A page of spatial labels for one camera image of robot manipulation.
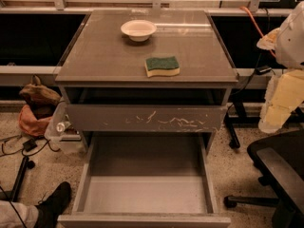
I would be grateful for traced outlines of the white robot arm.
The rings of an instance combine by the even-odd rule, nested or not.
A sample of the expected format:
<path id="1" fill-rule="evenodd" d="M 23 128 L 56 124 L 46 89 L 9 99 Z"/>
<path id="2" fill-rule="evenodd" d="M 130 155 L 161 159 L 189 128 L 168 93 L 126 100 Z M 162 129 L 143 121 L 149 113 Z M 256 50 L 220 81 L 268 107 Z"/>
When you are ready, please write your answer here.
<path id="1" fill-rule="evenodd" d="M 300 2 L 279 28 L 263 36 L 258 48 L 273 50 L 287 71 L 273 76 L 265 93 L 258 128 L 275 133 L 304 102 L 304 2 Z"/>

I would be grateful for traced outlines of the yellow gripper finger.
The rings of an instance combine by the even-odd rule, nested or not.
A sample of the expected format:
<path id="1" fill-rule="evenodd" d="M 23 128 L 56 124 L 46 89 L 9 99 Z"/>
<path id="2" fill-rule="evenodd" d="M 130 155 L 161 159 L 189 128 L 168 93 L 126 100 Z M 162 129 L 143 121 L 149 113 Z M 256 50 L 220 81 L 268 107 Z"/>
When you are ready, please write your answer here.
<path id="1" fill-rule="evenodd" d="M 289 70 L 281 76 L 273 76 L 267 85 L 258 128 L 264 133 L 277 132 L 303 102 L 303 70 Z"/>
<path id="2" fill-rule="evenodd" d="M 256 46 L 264 50 L 277 50 L 277 36 L 280 28 L 275 28 L 258 40 Z"/>

